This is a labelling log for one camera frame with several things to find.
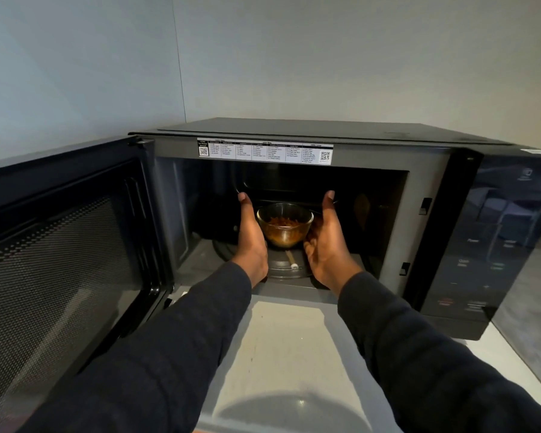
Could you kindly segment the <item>person's right hand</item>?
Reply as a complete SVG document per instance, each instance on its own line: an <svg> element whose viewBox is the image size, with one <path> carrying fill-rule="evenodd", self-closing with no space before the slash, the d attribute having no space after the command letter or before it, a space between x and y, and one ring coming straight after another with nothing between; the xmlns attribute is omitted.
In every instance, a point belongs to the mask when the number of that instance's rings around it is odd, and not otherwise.
<svg viewBox="0 0 541 433"><path fill-rule="evenodd" d="M346 283L363 271L352 258L336 213L336 223L324 227L322 215L317 217L303 242L314 278L339 297Z"/></svg>

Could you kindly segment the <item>person's left hand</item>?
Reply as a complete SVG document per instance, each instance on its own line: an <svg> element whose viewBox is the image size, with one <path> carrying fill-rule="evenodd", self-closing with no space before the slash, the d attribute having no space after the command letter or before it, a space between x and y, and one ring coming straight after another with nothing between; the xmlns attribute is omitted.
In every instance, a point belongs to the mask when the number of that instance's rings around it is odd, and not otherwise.
<svg viewBox="0 0 541 433"><path fill-rule="evenodd" d="M239 226L238 246L232 261L245 271L252 288L267 277L267 245L259 223L255 230L240 230Z"/></svg>

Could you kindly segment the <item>clear glass bowl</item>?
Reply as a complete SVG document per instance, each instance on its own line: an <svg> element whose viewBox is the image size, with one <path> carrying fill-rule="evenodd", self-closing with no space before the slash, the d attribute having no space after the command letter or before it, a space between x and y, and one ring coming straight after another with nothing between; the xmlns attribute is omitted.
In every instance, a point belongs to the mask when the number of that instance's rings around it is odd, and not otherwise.
<svg viewBox="0 0 541 433"><path fill-rule="evenodd" d="M255 217L271 245L288 249L306 238L315 216L293 203L273 203L259 208Z"/></svg>

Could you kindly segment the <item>person's right forearm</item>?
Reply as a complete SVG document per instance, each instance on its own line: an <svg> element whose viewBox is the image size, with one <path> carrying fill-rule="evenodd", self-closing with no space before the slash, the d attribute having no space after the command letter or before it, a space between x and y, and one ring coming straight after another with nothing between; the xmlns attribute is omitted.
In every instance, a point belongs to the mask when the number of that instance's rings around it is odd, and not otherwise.
<svg viewBox="0 0 541 433"><path fill-rule="evenodd" d="M541 405L367 272L338 313L404 433L541 433Z"/></svg>

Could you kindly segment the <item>person's left forearm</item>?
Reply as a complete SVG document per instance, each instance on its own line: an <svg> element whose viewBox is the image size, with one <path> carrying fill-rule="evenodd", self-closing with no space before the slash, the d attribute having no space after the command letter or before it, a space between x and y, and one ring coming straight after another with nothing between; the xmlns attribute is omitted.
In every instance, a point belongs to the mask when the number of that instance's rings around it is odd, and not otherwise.
<svg viewBox="0 0 541 433"><path fill-rule="evenodd" d="M19 433L193 433L266 273L262 263L223 264L95 359Z"/></svg>

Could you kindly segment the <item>orange-brown food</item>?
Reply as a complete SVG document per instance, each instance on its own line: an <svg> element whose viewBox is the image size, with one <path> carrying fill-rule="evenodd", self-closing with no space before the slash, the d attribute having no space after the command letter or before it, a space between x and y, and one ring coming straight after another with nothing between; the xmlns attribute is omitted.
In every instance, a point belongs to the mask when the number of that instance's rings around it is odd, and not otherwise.
<svg viewBox="0 0 541 433"><path fill-rule="evenodd" d="M266 226L265 236L275 246L291 247L303 240L304 224L298 220L275 217Z"/></svg>

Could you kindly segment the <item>black microwave oven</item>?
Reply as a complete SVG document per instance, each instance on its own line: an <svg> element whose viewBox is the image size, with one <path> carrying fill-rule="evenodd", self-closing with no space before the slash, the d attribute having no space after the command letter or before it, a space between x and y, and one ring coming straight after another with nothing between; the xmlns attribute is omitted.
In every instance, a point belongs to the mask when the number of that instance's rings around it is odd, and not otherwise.
<svg viewBox="0 0 541 433"><path fill-rule="evenodd" d="M334 206L352 258L445 334L479 340L541 239L541 149L420 123L212 118L133 131L153 178L177 284L237 245L237 194L254 213ZM201 158L197 138L334 145L330 166Z"/></svg>

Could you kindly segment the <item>white instruction label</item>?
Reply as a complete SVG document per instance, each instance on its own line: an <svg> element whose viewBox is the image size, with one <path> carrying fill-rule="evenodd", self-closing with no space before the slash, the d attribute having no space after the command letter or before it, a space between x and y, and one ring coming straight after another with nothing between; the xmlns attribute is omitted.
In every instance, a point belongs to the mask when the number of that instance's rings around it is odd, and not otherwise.
<svg viewBox="0 0 541 433"><path fill-rule="evenodd" d="M201 158L330 166L334 145L302 141L197 138Z"/></svg>

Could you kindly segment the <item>glass microwave turntable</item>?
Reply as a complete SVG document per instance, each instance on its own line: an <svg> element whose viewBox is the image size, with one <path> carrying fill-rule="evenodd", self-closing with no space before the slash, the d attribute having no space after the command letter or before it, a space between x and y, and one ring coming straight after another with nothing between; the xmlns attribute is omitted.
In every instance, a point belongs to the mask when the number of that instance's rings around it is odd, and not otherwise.
<svg viewBox="0 0 541 433"><path fill-rule="evenodd" d="M230 260L237 251L237 245L222 241L212 241L215 252L225 261ZM303 249L302 243L291 248L281 248L267 245L267 261L269 278L275 279L302 279L309 278L312 273Z"/></svg>

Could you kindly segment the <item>black microwave door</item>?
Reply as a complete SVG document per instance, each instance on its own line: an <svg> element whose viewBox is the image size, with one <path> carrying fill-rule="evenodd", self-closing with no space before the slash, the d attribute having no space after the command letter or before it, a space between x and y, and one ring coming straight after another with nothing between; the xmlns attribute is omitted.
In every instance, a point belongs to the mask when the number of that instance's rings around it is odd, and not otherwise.
<svg viewBox="0 0 541 433"><path fill-rule="evenodd" d="M152 143L134 136L0 167L0 433L171 291Z"/></svg>

